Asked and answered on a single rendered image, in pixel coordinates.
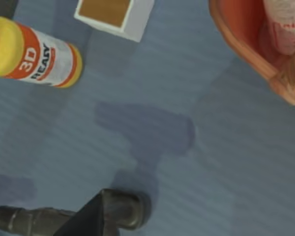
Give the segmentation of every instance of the yellow bottle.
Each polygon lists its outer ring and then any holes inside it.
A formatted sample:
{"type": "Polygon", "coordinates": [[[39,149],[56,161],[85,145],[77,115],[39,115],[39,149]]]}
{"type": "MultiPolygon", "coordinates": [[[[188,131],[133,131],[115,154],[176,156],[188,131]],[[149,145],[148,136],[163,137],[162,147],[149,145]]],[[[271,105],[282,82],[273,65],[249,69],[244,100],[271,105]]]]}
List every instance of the yellow bottle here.
{"type": "Polygon", "coordinates": [[[67,88],[82,67],[73,45],[0,17],[0,77],[67,88]]]}

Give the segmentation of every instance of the dark metal tool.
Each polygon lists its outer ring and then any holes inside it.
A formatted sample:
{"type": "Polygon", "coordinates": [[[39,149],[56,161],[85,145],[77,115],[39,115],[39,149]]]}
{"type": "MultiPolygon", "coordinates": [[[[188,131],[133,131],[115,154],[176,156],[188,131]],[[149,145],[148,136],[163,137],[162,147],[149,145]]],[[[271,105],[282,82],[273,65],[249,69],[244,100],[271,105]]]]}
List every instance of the dark metal tool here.
{"type": "Polygon", "coordinates": [[[0,206],[0,230],[20,236],[118,236],[118,228],[144,225],[150,208],[144,194],[104,189],[77,213],[0,206]]]}

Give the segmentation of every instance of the orange bag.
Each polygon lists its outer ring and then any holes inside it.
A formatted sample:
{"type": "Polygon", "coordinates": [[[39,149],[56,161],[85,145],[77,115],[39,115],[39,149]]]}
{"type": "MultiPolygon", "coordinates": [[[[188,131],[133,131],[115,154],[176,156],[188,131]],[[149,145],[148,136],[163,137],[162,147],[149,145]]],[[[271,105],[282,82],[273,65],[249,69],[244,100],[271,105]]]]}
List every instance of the orange bag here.
{"type": "Polygon", "coordinates": [[[263,0],[209,0],[209,6],[229,46],[295,105],[295,54],[282,55],[272,46],[263,0]]]}

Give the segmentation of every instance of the box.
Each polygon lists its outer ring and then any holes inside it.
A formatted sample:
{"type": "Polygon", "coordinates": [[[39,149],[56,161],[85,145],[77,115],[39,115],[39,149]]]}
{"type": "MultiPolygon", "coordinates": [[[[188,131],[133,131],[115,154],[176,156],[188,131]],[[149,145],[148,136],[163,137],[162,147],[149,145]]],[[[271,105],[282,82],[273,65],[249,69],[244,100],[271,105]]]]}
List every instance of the box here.
{"type": "Polygon", "coordinates": [[[154,0],[79,0],[74,17],[98,30],[140,42],[154,0]]]}

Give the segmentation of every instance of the gray surface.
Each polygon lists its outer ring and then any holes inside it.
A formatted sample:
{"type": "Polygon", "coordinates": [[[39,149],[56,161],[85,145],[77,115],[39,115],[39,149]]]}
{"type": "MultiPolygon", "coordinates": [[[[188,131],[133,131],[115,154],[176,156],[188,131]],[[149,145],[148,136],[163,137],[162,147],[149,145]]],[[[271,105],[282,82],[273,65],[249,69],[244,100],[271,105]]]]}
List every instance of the gray surface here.
{"type": "Polygon", "coordinates": [[[135,236],[295,236],[295,108],[225,45],[206,0],[157,0],[142,43],[21,0],[16,20],[74,42],[61,90],[0,79],[0,204],[77,210],[101,188],[144,190],[135,236]]]}

